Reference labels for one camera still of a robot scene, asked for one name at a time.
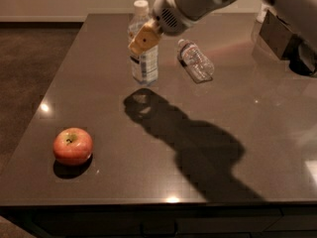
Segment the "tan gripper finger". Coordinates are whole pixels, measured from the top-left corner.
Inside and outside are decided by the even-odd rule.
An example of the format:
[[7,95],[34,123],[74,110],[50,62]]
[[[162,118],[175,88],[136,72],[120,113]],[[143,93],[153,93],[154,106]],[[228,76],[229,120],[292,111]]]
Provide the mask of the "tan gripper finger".
[[162,31],[159,22],[150,19],[140,29],[128,45],[129,50],[139,56],[156,46],[161,39]]

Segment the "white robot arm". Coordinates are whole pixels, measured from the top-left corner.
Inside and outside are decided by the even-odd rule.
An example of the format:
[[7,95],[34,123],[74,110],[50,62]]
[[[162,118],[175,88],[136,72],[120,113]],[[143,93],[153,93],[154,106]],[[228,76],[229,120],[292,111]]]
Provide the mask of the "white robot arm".
[[[156,0],[153,16],[129,43],[140,55],[156,46],[163,35],[179,36],[209,13],[237,0]],[[317,49],[317,0],[263,0],[290,25],[309,47]]]

